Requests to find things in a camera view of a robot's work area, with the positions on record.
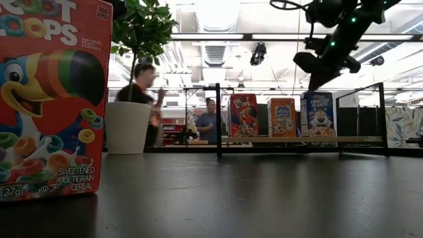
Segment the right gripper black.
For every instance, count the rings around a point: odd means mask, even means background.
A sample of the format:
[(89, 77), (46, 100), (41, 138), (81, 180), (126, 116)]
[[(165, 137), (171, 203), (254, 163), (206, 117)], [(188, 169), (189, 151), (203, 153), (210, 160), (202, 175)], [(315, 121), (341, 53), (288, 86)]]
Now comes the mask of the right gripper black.
[(357, 50), (360, 38), (347, 33), (327, 34), (325, 38), (306, 38), (305, 48), (315, 51), (298, 52), (293, 61), (304, 72), (310, 74), (309, 90), (317, 90), (324, 84), (340, 76), (340, 70), (347, 68), (350, 73), (357, 73), (361, 63), (350, 52)]

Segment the blue Frosted Flakes cereal box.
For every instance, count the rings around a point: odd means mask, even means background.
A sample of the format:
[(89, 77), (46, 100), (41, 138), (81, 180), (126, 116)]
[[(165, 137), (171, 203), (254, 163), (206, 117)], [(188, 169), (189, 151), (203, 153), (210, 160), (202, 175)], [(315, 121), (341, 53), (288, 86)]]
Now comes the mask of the blue Frosted Flakes cereal box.
[(334, 137), (334, 109), (330, 92), (307, 91), (301, 95), (302, 137)]

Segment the orange Mini Wheats cereal box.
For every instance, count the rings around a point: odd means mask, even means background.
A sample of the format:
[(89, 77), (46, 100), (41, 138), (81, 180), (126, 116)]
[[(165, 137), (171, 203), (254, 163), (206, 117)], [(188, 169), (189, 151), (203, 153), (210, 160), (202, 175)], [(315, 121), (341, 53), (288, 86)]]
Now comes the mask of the orange Mini Wheats cereal box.
[(295, 137), (295, 100), (271, 98), (268, 103), (268, 135), (270, 137)]

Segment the red Froot Loops cereal box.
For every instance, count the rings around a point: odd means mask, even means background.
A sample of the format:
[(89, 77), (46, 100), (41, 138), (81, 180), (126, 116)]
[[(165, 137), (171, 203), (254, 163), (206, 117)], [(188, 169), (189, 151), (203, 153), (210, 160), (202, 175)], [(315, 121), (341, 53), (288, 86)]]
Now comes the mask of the red Froot Loops cereal box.
[(256, 95), (232, 94), (228, 104), (229, 136), (233, 138), (258, 136), (258, 106)]
[(113, 7), (0, 0), (0, 202), (98, 189)]

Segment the black room divider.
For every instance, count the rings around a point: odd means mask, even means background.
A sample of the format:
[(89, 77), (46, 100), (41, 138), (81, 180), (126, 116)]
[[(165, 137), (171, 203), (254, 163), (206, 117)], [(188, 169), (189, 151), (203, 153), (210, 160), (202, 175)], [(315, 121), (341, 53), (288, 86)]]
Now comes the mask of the black room divider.
[(338, 136), (380, 136), (378, 107), (344, 107), (337, 112)]

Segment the leaf patterned room divider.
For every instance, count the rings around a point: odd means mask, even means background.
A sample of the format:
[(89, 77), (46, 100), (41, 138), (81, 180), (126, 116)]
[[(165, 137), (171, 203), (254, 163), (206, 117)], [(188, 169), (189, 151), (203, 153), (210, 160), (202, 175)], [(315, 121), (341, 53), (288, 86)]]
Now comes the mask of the leaf patterned room divider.
[(390, 148), (414, 148), (423, 145), (407, 143), (406, 140), (423, 138), (423, 108), (407, 106), (385, 109), (387, 145)]

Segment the overhead black light bar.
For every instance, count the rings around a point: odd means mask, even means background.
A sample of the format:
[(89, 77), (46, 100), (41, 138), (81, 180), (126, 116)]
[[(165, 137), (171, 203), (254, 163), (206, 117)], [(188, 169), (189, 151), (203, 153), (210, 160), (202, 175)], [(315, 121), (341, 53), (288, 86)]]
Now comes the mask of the overhead black light bar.
[[(304, 41), (309, 34), (255, 34), (255, 33), (174, 33), (173, 41), (246, 41), (246, 42), (295, 42)], [(423, 42), (423, 34), (364, 34), (360, 42)]]

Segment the person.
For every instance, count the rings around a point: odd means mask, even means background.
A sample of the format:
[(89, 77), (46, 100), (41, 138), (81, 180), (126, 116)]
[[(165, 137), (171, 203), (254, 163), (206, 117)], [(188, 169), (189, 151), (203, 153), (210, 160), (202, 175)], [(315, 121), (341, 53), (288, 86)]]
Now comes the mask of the person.
[(161, 107), (165, 97), (165, 90), (159, 89), (157, 100), (147, 94), (155, 81), (155, 67), (151, 63), (137, 63), (134, 68), (135, 83), (132, 85), (132, 97), (128, 99), (130, 86), (127, 85), (119, 90), (116, 101), (130, 101), (146, 104), (151, 107), (149, 125), (147, 127), (145, 146), (153, 147), (159, 134), (159, 120), (161, 119)]
[(206, 111), (196, 121), (196, 129), (199, 132), (200, 139), (207, 141), (209, 144), (217, 143), (215, 108), (215, 101), (207, 98)]

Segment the black table mat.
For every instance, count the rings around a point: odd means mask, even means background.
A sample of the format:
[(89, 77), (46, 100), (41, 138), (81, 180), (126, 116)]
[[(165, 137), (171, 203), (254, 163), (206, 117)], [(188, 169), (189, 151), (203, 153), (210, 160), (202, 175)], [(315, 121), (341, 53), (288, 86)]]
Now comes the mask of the black table mat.
[(423, 238), (423, 159), (106, 155), (96, 194), (0, 204), (0, 238)]

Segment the red shelving unit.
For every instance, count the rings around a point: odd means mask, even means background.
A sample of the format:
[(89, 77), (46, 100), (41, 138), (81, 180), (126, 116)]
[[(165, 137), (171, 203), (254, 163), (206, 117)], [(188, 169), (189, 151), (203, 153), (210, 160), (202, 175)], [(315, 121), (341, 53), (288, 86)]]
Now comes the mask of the red shelving unit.
[(165, 118), (161, 121), (162, 146), (172, 145), (177, 141), (177, 135), (185, 129), (185, 119)]

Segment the green leafy plant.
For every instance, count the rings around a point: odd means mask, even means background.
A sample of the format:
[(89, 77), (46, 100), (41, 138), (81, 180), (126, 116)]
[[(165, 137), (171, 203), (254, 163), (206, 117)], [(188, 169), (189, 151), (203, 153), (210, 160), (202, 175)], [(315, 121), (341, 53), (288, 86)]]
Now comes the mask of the green leafy plant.
[(135, 83), (134, 68), (137, 63), (159, 65), (158, 56), (164, 53), (163, 46), (168, 43), (178, 23), (173, 19), (168, 4), (161, 5), (159, 0), (123, 0), (126, 12), (113, 21), (110, 52), (123, 56), (131, 53), (131, 76), (128, 85), (128, 99), (132, 97)]

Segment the white ribbed plant pot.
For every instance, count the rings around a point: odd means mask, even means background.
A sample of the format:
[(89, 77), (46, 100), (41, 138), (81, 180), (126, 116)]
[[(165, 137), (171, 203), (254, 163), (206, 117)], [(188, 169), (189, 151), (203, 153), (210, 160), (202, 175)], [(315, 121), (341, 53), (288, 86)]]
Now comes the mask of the white ribbed plant pot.
[(151, 107), (136, 102), (108, 102), (104, 125), (109, 154), (142, 154), (145, 147)]

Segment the wooden shelf with black frame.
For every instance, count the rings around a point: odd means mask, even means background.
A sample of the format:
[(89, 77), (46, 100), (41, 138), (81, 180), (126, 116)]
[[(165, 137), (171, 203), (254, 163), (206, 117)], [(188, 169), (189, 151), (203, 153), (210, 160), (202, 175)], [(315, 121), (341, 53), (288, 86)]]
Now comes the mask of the wooden shelf with black frame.
[(264, 137), (252, 137), (252, 138), (222, 138), (221, 136), (221, 105), (220, 99), (217, 100), (217, 147), (216, 147), (216, 155), (218, 158), (222, 156), (222, 142), (241, 142), (241, 143), (292, 143), (292, 142), (336, 142), (336, 143), (346, 143), (346, 142), (361, 142), (361, 141), (370, 141), (370, 142), (381, 142), (382, 145), (382, 152), (383, 155), (386, 154), (388, 150), (388, 143), (387, 143), (387, 129), (386, 129), (386, 117), (385, 117), (385, 93), (384, 93), (384, 84), (383, 83), (374, 83), (372, 85), (368, 85), (366, 87), (362, 87), (359, 89), (355, 89), (350, 93), (345, 95), (341, 95), (336, 98), (336, 112), (340, 109), (340, 99), (344, 97), (348, 97), (353, 95), (354, 93), (358, 93), (360, 91), (364, 91), (366, 89), (377, 87), (377, 91), (379, 93), (379, 130), (380, 130), (380, 137), (363, 137), (363, 136), (355, 136), (355, 137), (287, 137), (287, 138), (264, 138)]

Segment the black metal rig frame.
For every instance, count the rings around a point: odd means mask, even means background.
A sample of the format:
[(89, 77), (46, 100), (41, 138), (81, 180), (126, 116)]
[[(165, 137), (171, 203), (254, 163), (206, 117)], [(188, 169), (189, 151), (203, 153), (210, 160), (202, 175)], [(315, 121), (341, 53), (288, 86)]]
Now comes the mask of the black metal rig frame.
[(397, 157), (423, 158), (423, 149), (382, 147), (148, 147), (146, 153), (357, 153)]

